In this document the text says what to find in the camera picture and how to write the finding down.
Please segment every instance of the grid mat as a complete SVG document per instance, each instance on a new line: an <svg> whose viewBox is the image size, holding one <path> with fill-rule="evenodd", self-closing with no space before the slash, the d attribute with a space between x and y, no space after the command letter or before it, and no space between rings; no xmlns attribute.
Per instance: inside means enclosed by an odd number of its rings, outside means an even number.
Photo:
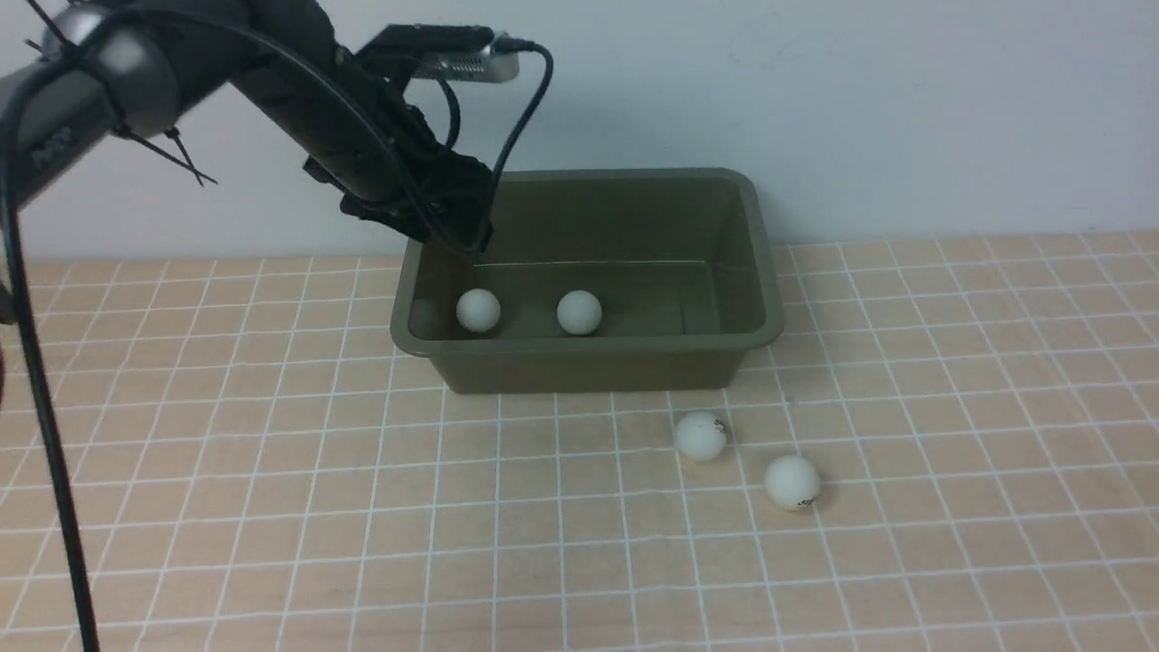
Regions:
<svg viewBox="0 0 1159 652"><path fill-rule="evenodd" d="M774 256L728 390L503 397L394 349L398 257L37 266L103 647L1159 650L1159 230ZM0 650L79 650L0 342Z"/></svg>

